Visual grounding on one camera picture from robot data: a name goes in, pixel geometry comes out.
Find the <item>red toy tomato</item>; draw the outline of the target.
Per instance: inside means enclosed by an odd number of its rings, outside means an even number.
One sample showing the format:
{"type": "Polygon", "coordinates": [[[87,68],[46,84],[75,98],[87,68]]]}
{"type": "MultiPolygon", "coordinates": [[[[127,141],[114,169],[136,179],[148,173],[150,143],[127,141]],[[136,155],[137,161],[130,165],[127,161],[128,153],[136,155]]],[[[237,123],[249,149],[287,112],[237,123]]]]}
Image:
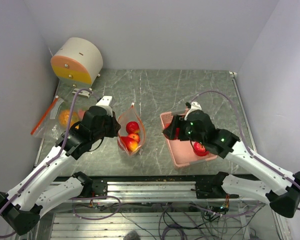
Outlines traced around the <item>red toy tomato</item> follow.
{"type": "Polygon", "coordinates": [[[199,156],[199,157],[204,157],[207,156],[210,152],[206,150],[206,148],[199,142],[194,142],[192,144],[192,149],[193,152],[199,156]]]}

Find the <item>red toy apple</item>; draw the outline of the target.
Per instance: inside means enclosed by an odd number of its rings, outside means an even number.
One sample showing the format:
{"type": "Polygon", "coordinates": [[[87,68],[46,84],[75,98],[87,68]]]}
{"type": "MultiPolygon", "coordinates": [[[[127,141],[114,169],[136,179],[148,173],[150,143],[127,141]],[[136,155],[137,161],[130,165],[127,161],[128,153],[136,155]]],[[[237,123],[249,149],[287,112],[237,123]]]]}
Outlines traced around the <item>red toy apple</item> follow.
{"type": "Polygon", "coordinates": [[[140,126],[136,121],[130,121],[126,124],[125,130],[128,134],[139,134],[140,126]]]}

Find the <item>orange toy pineapple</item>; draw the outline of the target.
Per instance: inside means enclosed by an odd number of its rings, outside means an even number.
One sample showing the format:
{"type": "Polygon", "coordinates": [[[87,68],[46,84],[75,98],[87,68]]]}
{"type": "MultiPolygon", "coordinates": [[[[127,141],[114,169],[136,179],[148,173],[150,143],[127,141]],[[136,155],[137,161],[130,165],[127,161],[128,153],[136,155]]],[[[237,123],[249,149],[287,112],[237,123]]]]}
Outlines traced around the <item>orange toy pineapple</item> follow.
{"type": "MultiPolygon", "coordinates": [[[[58,122],[61,127],[66,128],[68,125],[68,120],[70,116],[70,109],[62,110],[58,115],[58,122]]],[[[71,115],[70,127],[72,127],[75,123],[79,122],[79,115],[74,111],[71,115]]]]}

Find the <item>clear zip bag orange zipper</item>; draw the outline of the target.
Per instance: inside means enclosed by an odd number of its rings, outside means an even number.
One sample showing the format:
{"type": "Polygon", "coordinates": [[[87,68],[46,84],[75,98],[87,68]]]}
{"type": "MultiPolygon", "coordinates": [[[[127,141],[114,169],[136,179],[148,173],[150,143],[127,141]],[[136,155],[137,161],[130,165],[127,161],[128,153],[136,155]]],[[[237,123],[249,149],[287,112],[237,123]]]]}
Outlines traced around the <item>clear zip bag orange zipper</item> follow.
{"type": "Polygon", "coordinates": [[[62,110],[70,109],[71,105],[72,100],[64,100],[57,95],[30,134],[35,138],[57,140],[66,131],[66,128],[59,124],[59,113],[62,110]]]}

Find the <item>pink toy peach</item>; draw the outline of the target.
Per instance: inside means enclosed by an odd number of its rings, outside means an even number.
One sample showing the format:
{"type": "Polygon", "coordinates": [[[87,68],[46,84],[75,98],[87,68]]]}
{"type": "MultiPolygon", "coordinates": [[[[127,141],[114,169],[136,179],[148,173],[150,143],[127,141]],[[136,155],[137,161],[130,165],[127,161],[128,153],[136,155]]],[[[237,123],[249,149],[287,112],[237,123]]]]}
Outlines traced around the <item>pink toy peach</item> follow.
{"type": "Polygon", "coordinates": [[[86,109],[79,109],[79,110],[77,111],[77,114],[78,114],[78,116],[79,116],[80,119],[83,119],[83,117],[84,117],[86,111],[87,111],[86,109]]]}

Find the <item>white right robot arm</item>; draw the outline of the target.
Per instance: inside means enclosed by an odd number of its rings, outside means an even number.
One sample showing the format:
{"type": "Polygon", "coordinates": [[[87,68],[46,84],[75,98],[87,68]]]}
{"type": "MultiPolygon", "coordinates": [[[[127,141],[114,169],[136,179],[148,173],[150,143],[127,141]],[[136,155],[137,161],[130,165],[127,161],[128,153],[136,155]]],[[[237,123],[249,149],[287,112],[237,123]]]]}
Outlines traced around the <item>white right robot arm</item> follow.
{"type": "Polygon", "coordinates": [[[202,110],[174,115],[162,133],[169,140],[202,144],[211,154],[236,163],[258,179],[253,181],[219,173],[218,181],[210,186],[214,197],[234,194],[252,198],[268,204],[274,212],[286,218],[293,218],[299,210],[300,171],[285,170],[252,151],[229,130],[216,128],[202,110]]]}

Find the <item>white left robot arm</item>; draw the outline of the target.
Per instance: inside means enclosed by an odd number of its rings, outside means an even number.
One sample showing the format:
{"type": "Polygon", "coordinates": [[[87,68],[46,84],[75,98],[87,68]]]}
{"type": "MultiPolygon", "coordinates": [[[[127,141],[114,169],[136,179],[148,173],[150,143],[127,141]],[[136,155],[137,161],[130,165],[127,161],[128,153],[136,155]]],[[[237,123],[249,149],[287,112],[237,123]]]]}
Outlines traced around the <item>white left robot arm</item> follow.
{"type": "Polygon", "coordinates": [[[111,107],[91,106],[81,121],[59,137],[45,159],[22,182],[8,192],[0,191],[0,217],[14,233],[22,236],[65,200],[92,196],[93,181],[81,171],[57,187],[50,190],[47,187],[65,167],[89,152],[95,142],[117,137],[120,128],[111,107]]]}

